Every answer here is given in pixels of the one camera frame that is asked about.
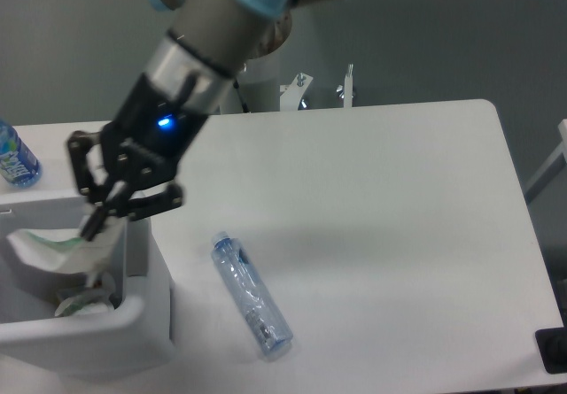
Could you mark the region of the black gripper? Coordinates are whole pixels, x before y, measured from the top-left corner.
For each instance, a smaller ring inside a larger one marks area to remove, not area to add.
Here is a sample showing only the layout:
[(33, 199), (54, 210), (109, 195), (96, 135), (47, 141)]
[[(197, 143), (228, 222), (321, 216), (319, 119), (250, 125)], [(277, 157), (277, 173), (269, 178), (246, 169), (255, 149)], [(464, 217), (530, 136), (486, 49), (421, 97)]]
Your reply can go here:
[[(172, 181), (178, 163), (209, 116), (168, 99), (142, 74), (116, 117), (99, 132), (74, 131), (66, 141), (78, 193), (93, 206), (80, 229), (83, 239), (96, 239), (111, 218), (144, 220), (183, 205), (183, 188), (171, 182), (156, 194), (135, 197)], [(101, 148), (104, 181), (89, 168), (89, 153)]]

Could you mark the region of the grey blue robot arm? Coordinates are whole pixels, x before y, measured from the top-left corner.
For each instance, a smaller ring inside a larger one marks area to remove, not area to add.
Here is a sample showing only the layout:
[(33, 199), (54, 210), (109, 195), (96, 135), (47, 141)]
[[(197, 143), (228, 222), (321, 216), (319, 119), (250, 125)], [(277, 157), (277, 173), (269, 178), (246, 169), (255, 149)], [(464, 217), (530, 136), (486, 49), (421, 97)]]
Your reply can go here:
[(142, 220), (183, 204), (184, 153), (246, 60), (290, 9), (326, 0), (162, 0), (176, 10), (116, 116), (67, 141), (76, 188), (93, 210), (91, 241), (115, 220)]

